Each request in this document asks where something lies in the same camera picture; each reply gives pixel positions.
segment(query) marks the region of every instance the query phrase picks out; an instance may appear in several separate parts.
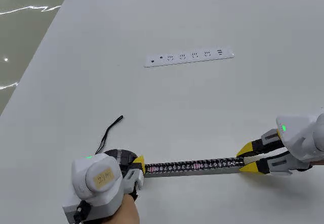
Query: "power strip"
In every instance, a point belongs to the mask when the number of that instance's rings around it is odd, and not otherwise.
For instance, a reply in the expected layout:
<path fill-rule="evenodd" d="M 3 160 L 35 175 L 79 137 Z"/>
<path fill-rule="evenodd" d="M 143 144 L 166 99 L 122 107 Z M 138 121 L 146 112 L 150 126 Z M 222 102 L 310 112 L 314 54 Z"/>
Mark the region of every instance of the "power strip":
<path fill-rule="evenodd" d="M 187 52 L 167 53 L 147 56 L 144 67 L 155 67 L 178 63 L 192 63 L 208 60 L 233 58 L 234 53 L 229 48 L 197 49 Z"/>

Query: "floor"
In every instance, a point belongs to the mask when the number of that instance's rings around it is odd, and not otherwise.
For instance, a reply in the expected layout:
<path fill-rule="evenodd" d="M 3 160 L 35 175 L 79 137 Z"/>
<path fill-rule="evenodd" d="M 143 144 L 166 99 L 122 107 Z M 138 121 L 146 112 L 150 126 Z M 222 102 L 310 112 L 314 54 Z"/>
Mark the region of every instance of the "floor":
<path fill-rule="evenodd" d="M 0 115 L 64 0 L 0 0 Z"/>

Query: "black tape measure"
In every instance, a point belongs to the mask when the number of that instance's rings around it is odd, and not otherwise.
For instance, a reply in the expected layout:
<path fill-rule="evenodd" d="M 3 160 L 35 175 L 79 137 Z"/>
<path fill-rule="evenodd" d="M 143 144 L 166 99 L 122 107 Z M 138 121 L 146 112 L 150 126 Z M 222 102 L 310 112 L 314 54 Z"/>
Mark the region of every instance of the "black tape measure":
<path fill-rule="evenodd" d="M 240 157 L 145 164 L 145 177 L 235 173 L 242 166 L 244 159 Z"/>

